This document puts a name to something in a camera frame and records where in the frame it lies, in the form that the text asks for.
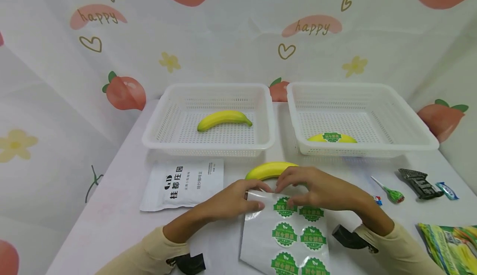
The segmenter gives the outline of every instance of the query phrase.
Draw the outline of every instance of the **round green label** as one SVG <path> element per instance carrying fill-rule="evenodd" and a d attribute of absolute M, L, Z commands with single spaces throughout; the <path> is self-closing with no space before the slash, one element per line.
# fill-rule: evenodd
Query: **round green label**
<path fill-rule="evenodd" d="M 330 275 L 325 265 L 317 258 L 311 257 L 301 268 L 302 275 Z"/>
<path fill-rule="evenodd" d="M 278 200 L 278 202 L 273 205 L 273 210 L 277 211 L 281 216 L 283 217 L 290 217 L 293 212 L 298 211 L 297 206 L 293 206 L 289 208 L 287 206 L 287 200 L 289 200 L 290 197 L 282 197 L 281 199 Z"/>
<path fill-rule="evenodd" d="M 292 226 L 286 222 L 277 224 L 277 227 L 271 232 L 271 236 L 275 238 L 277 244 L 285 248 L 292 246 L 293 242 L 298 240 Z"/>
<path fill-rule="evenodd" d="M 318 221 L 318 219 L 320 219 L 320 217 L 324 216 L 324 212 L 323 212 L 322 209 L 307 207 L 307 206 L 299 209 L 298 214 L 303 215 L 305 219 L 307 219 L 308 221 L 312 221 L 312 222 Z"/>
<path fill-rule="evenodd" d="M 323 139 L 328 142 L 337 142 L 341 139 L 341 134 L 339 133 L 323 133 Z"/>
<path fill-rule="evenodd" d="M 280 252 L 271 260 L 271 267 L 277 275 L 298 275 L 298 266 L 295 259 L 288 252 Z"/>
<path fill-rule="evenodd" d="M 311 250 L 319 250 L 326 244 L 326 238 L 323 237 L 320 230 L 314 226 L 308 226 L 300 236 L 300 242 L 304 243 Z"/>

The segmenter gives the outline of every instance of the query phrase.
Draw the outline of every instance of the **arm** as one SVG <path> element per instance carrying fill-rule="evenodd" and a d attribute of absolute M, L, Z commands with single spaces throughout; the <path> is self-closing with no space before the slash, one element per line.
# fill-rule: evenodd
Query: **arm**
<path fill-rule="evenodd" d="M 244 199 L 250 188 L 271 188 L 257 180 L 232 183 L 204 203 L 180 215 L 164 227 L 158 227 L 141 242 L 119 254 L 96 275 L 163 275 L 173 269 L 173 258 L 189 253 L 188 239 L 209 222 L 262 210 L 264 204 Z"/>
<path fill-rule="evenodd" d="M 445 275 L 405 229 L 360 188 L 313 167 L 292 166 L 277 181 L 276 193 L 304 183 L 308 193 L 288 200 L 329 210 L 352 210 L 363 224 L 355 232 L 379 250 L 376 260 L 390 275 Z"/>
<path fill-rule="evenodd" d="M 390 275 L 445 275 L 416 240 L 374 203 L 356 212 L 363 221 L 355 232 L 378 253 L 373 257 Z"/>

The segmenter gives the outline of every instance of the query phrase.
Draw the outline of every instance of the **yellow flower print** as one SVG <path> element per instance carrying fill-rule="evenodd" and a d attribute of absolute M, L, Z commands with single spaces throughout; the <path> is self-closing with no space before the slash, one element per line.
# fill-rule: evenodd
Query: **yellow flower print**
<path fill-rule="evenodd" d="M 364 72 L 364 67 L 367 64 L 367 59 L 359 59 L 359 56 L 357 55 L 351 60 L 351 63 L 343 64 L 342 68 L 343 70 L 348 70 L 348 73 L 346 73 L 346 77 L 350 77 L 351 75 L 353 75 L 353 73 L 362 74 Z"/>
<path fill-rule="evenodd" d="M 163 67 L 167 67 L 167 71 L 172 73 L 173 69 L 180 69 L 180 65 L 178 63 L 178 57 L 175 55 L 168 55 L 167 52 L 161 53 L 162 60 L 159 60 L 159 64 Z"/>
<path fill-rule="evenodd" d="M 30 159 L 30 153 L 27 147 L 34 146 L 38 143 L 38 139 L 34 136 L 27 136 L 25 131 L 14 129 L 8 133 L 8 137 L 0 137 L 0 162 L 9 162 L 16 155 L 23 159 Z"/>

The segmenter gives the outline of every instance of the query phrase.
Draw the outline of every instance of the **human hand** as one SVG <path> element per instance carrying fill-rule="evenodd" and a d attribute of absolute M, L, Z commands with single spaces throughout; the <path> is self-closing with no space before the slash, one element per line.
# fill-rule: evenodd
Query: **human hand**
<path fill-rule="evenodd" d="M 194 209 L 207 212 L 211 220 L 228 219 L 248 212 L 256 212 L 265 208 L 264 203 L 257 200 L 246 200 L 249 189 L 262 189 L 273 192 L 269 185 L 259 180 L 238 180 Z"/>
<path fill-rule="evenodd" d="M 280 175 L 275 193 L 289 185 L 306 184 L 308 193 L 295 195 L 289 206 L 309 205 L 329 210 L 359 210 L 374 203 L 373 197 L 347 181 L 314 167 L 290 166 Z"/>

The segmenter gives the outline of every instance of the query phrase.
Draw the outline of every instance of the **snack package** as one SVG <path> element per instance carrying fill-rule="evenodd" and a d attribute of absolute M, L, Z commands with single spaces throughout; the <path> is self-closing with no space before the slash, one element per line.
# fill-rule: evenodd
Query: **snack package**
<path fill-rule="evenodd" d="M 449 275 L 477 275 L 477 226 L 418 224 L 430 257 Z"/>
<path fill-rule="evenodd" d="M 330 275 L 324 211 L 287 207 L 289 196 L 248 191 L 265 204 L 245 215 L 240 259 L 268 275 Z"/>
<path fill-rule="evenodd" d="M 440 190 L 448 197 L 449 200 L 458 200 L 456 193 L 444 182 L 436 183 L 436 186 L 439 187 Z"/>
<path fill-rule="evenodd" d="M 193 207 L 224 188 L 224 160 L 168 161 L 151 171 L 140 210 Z"/>

